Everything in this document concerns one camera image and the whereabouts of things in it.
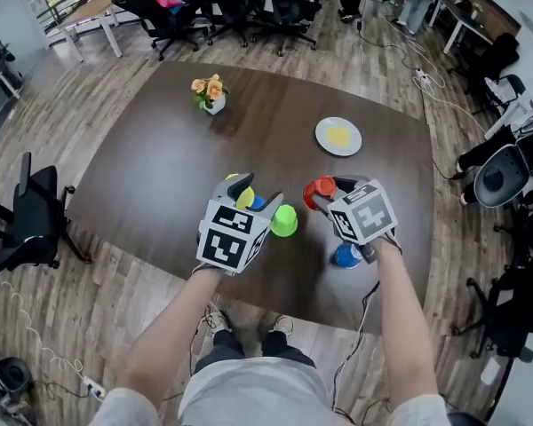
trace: pink cloth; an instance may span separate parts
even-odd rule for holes
[[[156,2],[168,10],[175,6],[181,6],[182,4],[181,0],[156,0]]]

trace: green cup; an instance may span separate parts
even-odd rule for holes
[[[291,205],[281,205],[274,213],[270,230],[277,237],[290,237],[298,229],[296,210]]]

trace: wooden floor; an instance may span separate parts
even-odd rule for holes
[[[401,63],[402,53],[363,42],[353,26],[338,21],[337,9],[338,0],[326,0],[310,29],[318,38],[317,51],[300,41],[289,41],[285,56],[279,58],[275,40],[261,40],[244,49],[234,36],[226,35],[213,46],[203,45],[199,52],[176,43],[166,58],[292,75],[423,118],[420,94],[412,83],[411,71]],[[369,3],[364,36],[377,43],[405,46],[407,63],[430,70],[381,17],[381,12],[389,11],[386,6]],[[83,36],[78,44],[83,64],[77,64],[67,46],[59,44],[27,78],[21,102],[0,131],[0,201],[4,205],[12,205],[20,157],[27,150],[34,155],[34,170],[54,164],[60,186],[78,186],[117,116],[158,68],[149,39],[139,25],[116,28],[115,36],[123,51],[120,59],[113,55],[102,32],[93,33]],[[429,52],[427,57],[447,77],[446,88],[438,96],[473,110],[474,103],[464,95],[460,79],[447,75],[454,60],[442,55],[442,37],[427,29],[418,40]],[[448,176],[456,156],[480,141],[481,132],[463,113],[429,98],[426,115],[434,159]],[[480,373],[487,359],[468,357],[479,336],[472,333],[453,338],[449,326],[464,323],[478,313],[476,302],[466,291],[465,279],[474,277],[487,287],[508,260],[508,241],[492,232],[492,226],[503,218],[500,211],[460,207],[457,195],[461,186],[445,181],[435,171],[433,256],[424,307],[432,329],[441,392],[458,409],[483,416],[498,381],[489,387],[482,384]],[[42,346],[47,347],[59,357],[80,359],[85,375],[110,388],[134,339],[178,293],[184,281],[99,241],[83,229],[73,227],[71,233],[93,255],[93,265],[81,264],[61,245],[58,270],[24,266],[0,276],[0,358],[19,356],[27,361],[35,379],[56,381],[79,391],[82,387],[75,373],[61,370],[58,360],[51,362],[50,351],[40,351]],[[12,297],[10,286],[3,281],[10,282],[20,297]],[[42,343],[26,329],[28,318],[20,312],[22,299]],[[249,354],[257,354],[255,329],[267,312],[226,298],[217,301],[237,325]],[[354,333],[302,321],[297,322],[295,330],[290,343],[314,359],[331,387],[333,374],[355,339]],[[200,333],[195,340],[196,357],[209,349],[209,341]],[[186,355],[181,374],[172,381],[171,394],[183,391],[189,378],[188,361]],[[365,336],[341,386],[339,406],[351,412],[358,424],[370,403],[386,398],[380,337]],[[36,408],[42,424],[86,424],[99,407],[92,398],[78,399],[59,392],[55,400],[50,400],[44,388],[37,386]],[[163,404],[165,424],[176,424],[178,405],[179,398]],[[386,403],[380,403],[371,408],[365,424],[384,424],[387,415]]]

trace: gray t-shirt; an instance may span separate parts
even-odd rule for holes
[[[349,422],[333,414],[322,378],[296,361],[261,357],[213,363],[189,381],[179,404],[183,426],[326,426]],[[154,405],[134,390],[108,393],[92,426],[160,426]],[[392,426],[449,426],[444,401],[423,395],[397,407]]]

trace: dark wooden table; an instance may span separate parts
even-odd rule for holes
[[[195,78],[219,74],[230,95],[223,111],[199,109]],[[333,157],[314,128],[339,116],[359,128],[362,149]],[[117,247],[186,279],[196,233],[216,184],[254,172],[263,197],[284,192],[298,212],[290,238],[270,233],[252,264],[219,292],[294,317],[357,328],[362,298],[377,280],[375,265],[330,264],[340,243],[331,223],[302,201],[320,175],[378,179],[399,220],[398,238],[424,300],[431,257],[433,172],[428,128],[389,107],[316,83],[238,67],[163,62],[107,134],[77,187],[68,215]],[[380,330],[380,295],[367,330]]]

